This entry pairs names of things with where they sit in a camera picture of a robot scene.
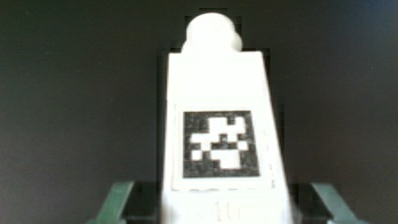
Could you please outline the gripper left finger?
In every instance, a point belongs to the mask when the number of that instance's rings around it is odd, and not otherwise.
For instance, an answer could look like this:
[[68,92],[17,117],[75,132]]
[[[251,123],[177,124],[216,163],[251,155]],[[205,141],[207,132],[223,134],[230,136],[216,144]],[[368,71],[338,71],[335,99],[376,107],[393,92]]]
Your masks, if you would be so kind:
[[98,211],[98,215],[86,222],[86,224],[127,224],[127,219],[123,218],[123,212],[125,212],[134,185],[136,185],[134,182],[114,183],[111,187],[109,195],[104,201],[104,205]]

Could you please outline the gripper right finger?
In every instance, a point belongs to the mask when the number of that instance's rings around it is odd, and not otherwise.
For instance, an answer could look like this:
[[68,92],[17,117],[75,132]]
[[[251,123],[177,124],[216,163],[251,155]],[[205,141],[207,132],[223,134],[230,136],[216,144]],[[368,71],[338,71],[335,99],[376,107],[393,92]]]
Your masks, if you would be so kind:
[[370,224],[358,218],[335,186],[329,183],[313,183],[312,186],[333,215],[328,224]]

